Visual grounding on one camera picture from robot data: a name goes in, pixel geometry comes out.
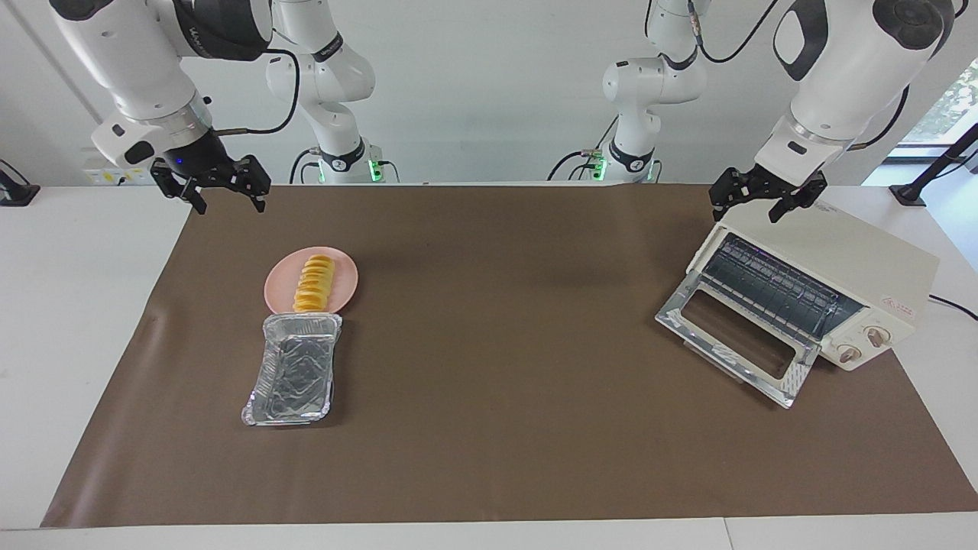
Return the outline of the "yellow sliced bread loaf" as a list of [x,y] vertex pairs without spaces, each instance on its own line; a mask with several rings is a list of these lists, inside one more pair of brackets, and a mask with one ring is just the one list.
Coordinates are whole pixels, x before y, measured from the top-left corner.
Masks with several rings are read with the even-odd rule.
[[335,278],[335,262],[324,254],[314,254],[304,262],[293,295],[294,312],[325,311]]

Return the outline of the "aluminium foil tray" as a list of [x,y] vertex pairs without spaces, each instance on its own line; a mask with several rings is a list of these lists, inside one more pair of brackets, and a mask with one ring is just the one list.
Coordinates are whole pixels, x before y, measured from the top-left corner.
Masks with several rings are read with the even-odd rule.
[[342,324],[341,316],[328,312],[268,316],[262,362],[241,421],[249,427],[284,427],[327,417]]

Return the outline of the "cream toaster oven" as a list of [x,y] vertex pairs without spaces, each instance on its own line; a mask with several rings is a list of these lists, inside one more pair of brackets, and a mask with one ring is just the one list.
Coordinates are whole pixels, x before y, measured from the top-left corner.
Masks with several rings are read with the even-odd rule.
[[[820,342],[862,357],[853,371],[915,333],[936,277],[935,255],[824,201],[769,221],[771,202],[736,205],[700,244],[687,271],[714,276]],[[866,328],[886,328],[874,348]]]

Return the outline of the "pink round plate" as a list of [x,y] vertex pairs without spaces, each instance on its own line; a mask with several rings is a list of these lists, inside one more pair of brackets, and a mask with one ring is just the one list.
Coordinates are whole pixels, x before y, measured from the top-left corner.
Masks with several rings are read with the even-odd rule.
[[305,247],[288,254],[276,264],[264,282],[264,301],[273,314],[293,311],[293,297],[300,273],[312,255],[327,255],[335,265],[331,292],[325,304],[325,312],[336,314],[354,296],[358,285],[358,268],[344,251],[334,247]]

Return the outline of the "black desk clamp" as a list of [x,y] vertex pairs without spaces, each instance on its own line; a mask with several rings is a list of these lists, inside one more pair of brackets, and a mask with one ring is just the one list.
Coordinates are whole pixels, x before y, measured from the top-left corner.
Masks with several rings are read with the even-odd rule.
[[39,192],[40,187],[32,184],[17,167],[0,159],[0,206],[27,206]]

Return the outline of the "window with green foliage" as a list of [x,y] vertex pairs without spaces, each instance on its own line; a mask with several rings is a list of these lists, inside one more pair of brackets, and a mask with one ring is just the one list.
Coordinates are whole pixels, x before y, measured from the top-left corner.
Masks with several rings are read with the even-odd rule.
[[944,147],[954,145],[978,121],[978,58],[915,123],[889,159],[935,157]]

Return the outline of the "brown table mat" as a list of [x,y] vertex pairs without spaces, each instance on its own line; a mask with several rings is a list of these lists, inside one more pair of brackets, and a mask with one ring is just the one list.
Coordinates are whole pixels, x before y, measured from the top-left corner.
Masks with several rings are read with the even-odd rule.
[[[42,525],[555,521],[978,510],[893,353],[782,409],[654,319],[703,186],[207,192]],[[359,285],[320,422],[248,427],[287,254]]]

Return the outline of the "white wall socket box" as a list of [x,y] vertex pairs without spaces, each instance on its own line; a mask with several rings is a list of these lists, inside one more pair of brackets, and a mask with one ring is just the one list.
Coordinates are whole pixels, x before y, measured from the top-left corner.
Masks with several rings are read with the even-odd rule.
[[154,186],[154,178],[149,170],[144,168],[129,168],[122,170],[118,167],[100,166],[83,168],[83,173],[93,185],[103,186]]

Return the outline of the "glass oven door metal frame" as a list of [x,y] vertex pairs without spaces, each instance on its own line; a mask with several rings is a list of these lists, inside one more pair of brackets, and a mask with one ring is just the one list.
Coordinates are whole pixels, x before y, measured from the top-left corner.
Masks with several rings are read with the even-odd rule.
[[[792,348],[793,356],[785,365],[785,373],[776,378],[765,372],[754,361],[734,351],[719,337],[685,317],[682,310],[697,292],[713,297],[724,309],[736,313]],[[811,371],[811,366],[821,350],[818,340],[789,321],[776,317],[775,313],[762,309],[759,300],[737,291],[733,286],[714,276],[697,270],[689,271],[685,275],[680,286],[656,313],[656,321],[682,338],[688,348],[727,376],[738,382],[750,384],[785,409],[789,409],[795,403]]]

